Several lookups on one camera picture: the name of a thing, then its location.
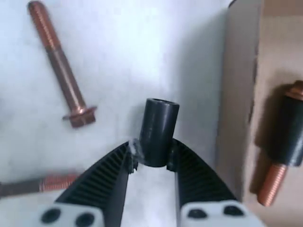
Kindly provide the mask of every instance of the cardboard box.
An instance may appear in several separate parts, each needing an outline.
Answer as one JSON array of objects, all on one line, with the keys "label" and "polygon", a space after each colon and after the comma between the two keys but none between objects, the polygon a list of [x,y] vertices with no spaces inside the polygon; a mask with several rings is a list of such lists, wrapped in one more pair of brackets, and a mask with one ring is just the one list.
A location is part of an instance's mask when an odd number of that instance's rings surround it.
[{"label": "cardboard box", "polygon": [[226,26],[216,170],[270,227],[303,226],[303,166],[288,170],[272,207],[256,200],[280,99],[298,79],[303,80],[303,0],[234,1]]}]

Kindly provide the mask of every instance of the bolt threads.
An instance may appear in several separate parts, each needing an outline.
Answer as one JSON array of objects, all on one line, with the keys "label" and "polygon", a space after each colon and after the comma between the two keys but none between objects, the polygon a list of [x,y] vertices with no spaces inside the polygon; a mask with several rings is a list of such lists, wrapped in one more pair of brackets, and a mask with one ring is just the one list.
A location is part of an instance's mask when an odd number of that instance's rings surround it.
[{"label": "bolt threads", "polygon": [[48,176],[42,181],[40,185],[40,191],[49,192],[54,190],[66,189],[78,178],[78,176],[79,175],[77,174]]},{"label": "bolt threads", "polygon": [[60,47],[60,41],[50,21],[45,6],[39,1],[31,1],[28,4],[28,10],[44,47],[52,50]]},{"label": "bolt threads", "polygon": [[265,206],[271,206],[281,188],[287,172],[287,166],[274,164],[270,167],[261,190],[258,193],[258,202]]}]

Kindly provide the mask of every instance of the metal bolt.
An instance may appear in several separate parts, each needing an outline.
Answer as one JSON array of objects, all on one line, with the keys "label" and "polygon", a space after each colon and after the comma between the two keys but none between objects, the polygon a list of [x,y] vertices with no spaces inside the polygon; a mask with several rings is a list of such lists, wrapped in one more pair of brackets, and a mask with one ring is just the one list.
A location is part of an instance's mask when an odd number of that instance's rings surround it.
[{"label": "metal bolt", "polygon": [[69,119],[73,128],[95,122],[94,112],[97,107],[86,107],[45,6],[40,1],[31,1],[28,10],[71,111],[70,115],[64,116],[63,119]]},{"label": "metal bolt", "polygon": [[285,105],[281,106],[281,115],[278,120],[279,127],[276,127],[277,134],[274,139],[276,146],[272,150],[274,155],[269,152],[274,163],[269,168],[257,197],[258,202],[266,207],[274,203],[288,167],[300,166],[303,158],[303,149],[299,146],[302,143],[303,132],[301,121],[303,81],[298,80],[292,84],[290,89],[285,92],[285,96]]},{"label": "metal bolt", "polygon": [[35,192],[48,192],[68,188],[80,174],[49,175],[39,179],[0,184],[0,198]]}]

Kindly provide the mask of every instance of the bolt head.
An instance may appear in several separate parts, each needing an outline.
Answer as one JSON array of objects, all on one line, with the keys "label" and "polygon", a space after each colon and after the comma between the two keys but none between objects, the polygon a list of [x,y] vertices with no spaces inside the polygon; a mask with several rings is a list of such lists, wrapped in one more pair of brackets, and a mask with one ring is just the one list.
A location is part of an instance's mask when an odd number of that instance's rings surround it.
[{"label": "bolt head", "polygon": [[85,113],[79,116],[71,117],[70,122],[73,128],[79,128],[86,124],[91,124],[96,121],[94,112]]},{"label": "bolt head", "polygon": [[94,112],[97,109],[96,106],[82,109],[81,112],[72,112],[70,115],[64,116],[63,119],[69,119],[73,128],[79,128],[86,124],[91,124],[96,121]]}]

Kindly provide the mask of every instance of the black plastic sleeve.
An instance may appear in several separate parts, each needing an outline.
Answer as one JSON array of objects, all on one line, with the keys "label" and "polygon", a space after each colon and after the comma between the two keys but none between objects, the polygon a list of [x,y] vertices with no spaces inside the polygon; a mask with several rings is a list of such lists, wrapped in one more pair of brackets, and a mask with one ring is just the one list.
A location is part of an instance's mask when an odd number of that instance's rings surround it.
[{"label": "black plastic sleeve", "polygon": [[287,166],[300,166],[303,158],[303,101],[284,97],[273,134],[270,158]]},{"label": "black plastic sleeve", "polygon": [[139,138],[146,166],[167,164],[178,111],[179,104],[152,98],[146,100]]}]

